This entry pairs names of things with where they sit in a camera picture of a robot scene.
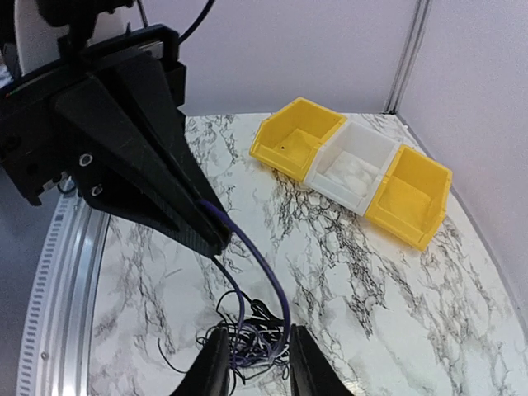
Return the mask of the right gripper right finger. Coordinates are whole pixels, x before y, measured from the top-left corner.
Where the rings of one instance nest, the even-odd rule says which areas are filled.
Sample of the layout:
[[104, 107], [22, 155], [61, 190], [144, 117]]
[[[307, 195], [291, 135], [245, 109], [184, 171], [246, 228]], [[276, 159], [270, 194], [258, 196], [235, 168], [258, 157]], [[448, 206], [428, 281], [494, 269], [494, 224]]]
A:
[[290, 331], [290, 392], [295, 396], [352, 396], [305, 326]]

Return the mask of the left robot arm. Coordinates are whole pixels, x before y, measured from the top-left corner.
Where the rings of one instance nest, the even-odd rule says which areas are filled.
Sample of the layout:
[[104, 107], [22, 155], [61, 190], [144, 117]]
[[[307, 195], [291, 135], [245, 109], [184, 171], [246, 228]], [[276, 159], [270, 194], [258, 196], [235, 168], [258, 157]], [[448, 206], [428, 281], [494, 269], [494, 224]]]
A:
[[133, 1], [4, 1], [1, 164], [33, 206], [71, 178], [94, 209], [149, 226], [205, 257], [231, 233], [186, 141], [183, 36], [131, 30]]

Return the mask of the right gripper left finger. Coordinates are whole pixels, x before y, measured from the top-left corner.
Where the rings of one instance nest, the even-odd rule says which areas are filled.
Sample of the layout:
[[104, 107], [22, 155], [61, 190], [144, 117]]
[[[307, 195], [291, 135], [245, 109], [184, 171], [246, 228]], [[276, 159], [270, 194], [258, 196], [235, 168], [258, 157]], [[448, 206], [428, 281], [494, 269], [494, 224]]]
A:
[[229, 394], [229, 334], [215, 329], [171, 396]]

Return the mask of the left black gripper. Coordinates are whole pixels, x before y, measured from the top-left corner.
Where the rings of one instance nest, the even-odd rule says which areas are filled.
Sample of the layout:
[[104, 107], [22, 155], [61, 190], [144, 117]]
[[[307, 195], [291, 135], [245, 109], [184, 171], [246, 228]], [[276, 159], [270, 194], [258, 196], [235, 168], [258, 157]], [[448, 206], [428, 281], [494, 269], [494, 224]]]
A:
[[202, 256], [231, 232], [185, 136], [186, 66], [162, 25], [53, 62], [1, 90], [1, 164], [33, 205], [73, 179], [93, 208], [148, 225]]

